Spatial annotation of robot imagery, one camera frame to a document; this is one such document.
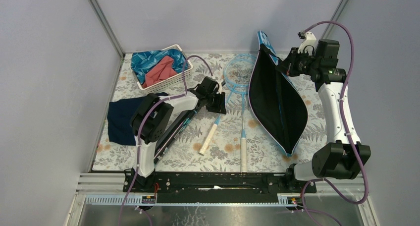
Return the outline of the black shuttlecock tube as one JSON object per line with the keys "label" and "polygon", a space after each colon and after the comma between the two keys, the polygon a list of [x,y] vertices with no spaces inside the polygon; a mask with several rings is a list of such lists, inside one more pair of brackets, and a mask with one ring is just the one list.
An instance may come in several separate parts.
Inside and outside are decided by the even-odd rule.
{"label": "black shuttlecock tube", "polygon": [[176,140],[177,135],[179,135],[189,125],[198,111],[198,108],[182,111],[174,120],[174,122],[168,127],[168,129],[163,134],[163,137],[157,141],[154,155],[154,164],[157,164],[158,161],[163,157],[166,150]]}

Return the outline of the blue racket cover bag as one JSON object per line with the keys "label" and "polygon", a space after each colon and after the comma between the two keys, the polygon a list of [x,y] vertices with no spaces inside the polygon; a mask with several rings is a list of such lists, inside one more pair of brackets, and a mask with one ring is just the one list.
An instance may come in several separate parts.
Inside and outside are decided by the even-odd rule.
{"label": "blue racket cover bag", "polygon": [[308,111],[290,79],[279,70],[282,59],[267,34],[257,32],[259,51],[248,86],[251,111],[282,152],[291,156],[306,128]]}

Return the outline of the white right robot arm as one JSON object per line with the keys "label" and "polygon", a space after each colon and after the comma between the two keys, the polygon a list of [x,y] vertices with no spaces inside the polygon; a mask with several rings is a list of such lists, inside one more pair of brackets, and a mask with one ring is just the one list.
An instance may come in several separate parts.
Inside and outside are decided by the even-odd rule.
{"label": "white right robot arm", "polygon": [[304,181],[312,179],[354,179],[371,156],[370,147],[361,144],[352,122],[345,85],[347,73],[337,68],[339,47],[335,40],[304,40],[277,68],[290,77],[310,76],[326,120],[327,144],[314,153],[310,162],[292,167],[294,173],[284,179],[290,192],[297,192]]}

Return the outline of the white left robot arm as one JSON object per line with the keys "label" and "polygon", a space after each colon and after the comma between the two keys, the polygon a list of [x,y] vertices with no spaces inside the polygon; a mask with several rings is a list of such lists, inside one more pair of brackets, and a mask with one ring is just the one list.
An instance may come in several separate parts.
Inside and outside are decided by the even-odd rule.
{"label": "white left robot arm", "polygon": [[202,108],[213,113],[226,113],[224,82],[205,77],[196,87],[171,96],[147,94],[132,115],[130,126],[136,143],[133,165],[135,186],[143,192],[152,189],[151,174],[155,164],[178,132]]}

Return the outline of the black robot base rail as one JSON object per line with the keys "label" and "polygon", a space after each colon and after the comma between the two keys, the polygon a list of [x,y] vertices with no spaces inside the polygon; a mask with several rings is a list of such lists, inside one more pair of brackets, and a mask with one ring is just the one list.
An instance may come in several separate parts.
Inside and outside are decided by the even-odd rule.
{"label": "black robot base rail", "polygon": [[170,172],[155,171],[148,177],[135,176],[134,169],[124,171],[123,192],[151,193],[158,203],[277,203],[278,194],[300,196],[316,193],[315,184],[291,173],[260,172]]}

